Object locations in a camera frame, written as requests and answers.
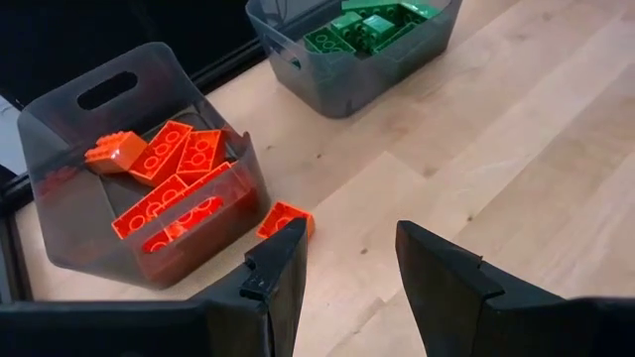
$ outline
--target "plastic bin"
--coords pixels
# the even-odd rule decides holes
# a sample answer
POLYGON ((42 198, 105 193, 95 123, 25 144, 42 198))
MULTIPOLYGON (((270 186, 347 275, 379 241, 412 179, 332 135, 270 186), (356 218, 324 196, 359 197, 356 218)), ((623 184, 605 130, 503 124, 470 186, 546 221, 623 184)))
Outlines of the plastic bin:
POLYGON ((305 34, 342 14, 340 0, 249 0, 246 10, 278 80, 320 114, 344 118, 441 54, 461 2, 426 2, 441 12, 366 59, 304 46, 305 34))
POLYGON ((166 288, 258 224, 270 205, 249 135, 223 120, 164 44, 141 46, 42 96, 18 127, 47 254, 62 268, 166 288), (84 153, 122 130, 150 141, 169 119, 222 130, 234 164, 122 240, 111 222, 152 188, 127 174, 94 174, 84 153), (150 237, 211 196, 223 200, 218 211, 163 249, 144 252, 150 237))

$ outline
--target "transparent plastic bin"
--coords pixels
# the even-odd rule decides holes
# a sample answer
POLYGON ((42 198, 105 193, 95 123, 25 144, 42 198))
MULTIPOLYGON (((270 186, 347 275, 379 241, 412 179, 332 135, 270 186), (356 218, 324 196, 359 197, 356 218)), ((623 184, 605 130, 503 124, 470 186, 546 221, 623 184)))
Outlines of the transparent plastic bin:
POLYGON ((249 134, 238 135, 223 120, 164 44, 141 46, 40 97, 22 112, 18 127, 47 254, 62 268, 163 289, 258 224, 270 205, 249 134), (136 84, 107 96, 105 86, 120 73, 132 75, 136 84), (90 109, 95 100, 105 103, 90 109), (226 159, 235 163, 122 240, 112 221, 152 188, 128 174, 94 174, 84 153, 99 137, 117 131, 131 130, 150 141, 169 119, 195 130, 222 130, 226 159), (222 198, 219 210, 163 249, 142 250, 148 239, 211 196, 222 198))
MULTIPOLYGON (((442 9, 382 52, 308 52, 303 36, 342 15, 340 0, 249 0, 249 19, 278 80, 318 113, 344 118, 447 47, 462 0, 422 2, 442 9)), ((416 4, 417 0, 405 0, 416 4)))

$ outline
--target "dark wall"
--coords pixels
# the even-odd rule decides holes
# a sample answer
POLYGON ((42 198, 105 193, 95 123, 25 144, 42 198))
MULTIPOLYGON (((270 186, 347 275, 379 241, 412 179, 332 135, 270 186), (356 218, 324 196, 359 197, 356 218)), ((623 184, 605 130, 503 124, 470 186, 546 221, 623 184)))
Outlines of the dark wall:
POLYGON ((153 41, 167 43, 190 77, 214 81, 223 73, 210 72, 219 63, 232 60, 228 57, 240 57, 247 45, 251 45, 254 61, 257 42, 245 3, 93 0, 5 7, 0 10, 0 94, 22 108, 51 89, 153 41))

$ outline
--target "orange lego brick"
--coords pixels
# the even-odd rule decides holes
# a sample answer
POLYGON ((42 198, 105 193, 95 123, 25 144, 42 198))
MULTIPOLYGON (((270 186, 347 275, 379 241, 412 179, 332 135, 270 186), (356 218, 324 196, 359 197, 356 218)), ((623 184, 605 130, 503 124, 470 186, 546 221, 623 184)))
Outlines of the orange lego brick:
POLYGON ((156 218, 161 212, 177 203, 177 200, 173 198, 186 188, 188 186, 178 175, 170 176, 137 204, 115 219, 112 222, 112 228, 119 238, 125 239, 144 224, 156 218))
POLYGON ((154 253, 163 249, 171 242, 179 239, 190 229, 197 226, 206 217, 222 207, 223 201, 220 197, 210 197, 201 202, 190 212, 184 214, 179 219, 171 223, 163 232, 156 234, 146 241, 141 249, 145 253, 154 253))
POLYGON ((188 188, 186 188, 183 191, 181 191, 178 196, 173 198, 173 201, 169 202, 169 205, 173 205, 177 201, 182 200, 185 197, 188 197, 189 195, 193 194, 197 189, 205 186, 208 182, 210 182, 211 180, 215 179, 220 174, 224 173, 225 171, 229 170, 230 168, 231 168, 231 165, 228 162, 220 164, 214 170, 210 171, 205 176, 203 176, 202 178, 199 178, 196 182, 194 182, 193 184, 188 186, 188 188))
POLYGON ((137 181, 158 186, 177 171, 192 126, 168 120, 129 172, 137 181))
POLYGON ((177 174, 187 183, 195 182, 225 161, 221 130, 191 132, 186 140, 177 174))
POLYGON ((258 228, 256 234, 260 238, 267 239, 284 228, 287 223, 291 222, 294 218, 307 219, 307 236, 311 238, 316 230, 314 217, 308 212, 304 212, 289 203, 281 201, 276 202, 269 213, 267 213, 267 217, 265 217, 265 220, 258 228))
POLYGON ((126 172, 148 144, 133 132, 118 132, 97 140, 97 147, 88 150, 85 162, 98 174, 126 172))

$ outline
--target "wooden surface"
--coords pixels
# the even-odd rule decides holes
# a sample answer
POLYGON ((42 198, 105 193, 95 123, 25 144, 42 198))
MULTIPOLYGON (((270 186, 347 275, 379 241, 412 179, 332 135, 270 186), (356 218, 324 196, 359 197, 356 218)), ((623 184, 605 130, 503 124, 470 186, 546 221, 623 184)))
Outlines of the wooden surface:
MULTIPOLYGON (((411 219, 564 297, 635 296, 635 4, 465 0, 448 51, 357 115, 315 114, 266 62, 208 95, 270 192, 310 210, 298 356, 423 356, 394 251, 411 219)), ((55 268, 18 214, 39 299, 188 298, 249 233, 163 292, 55 268)))

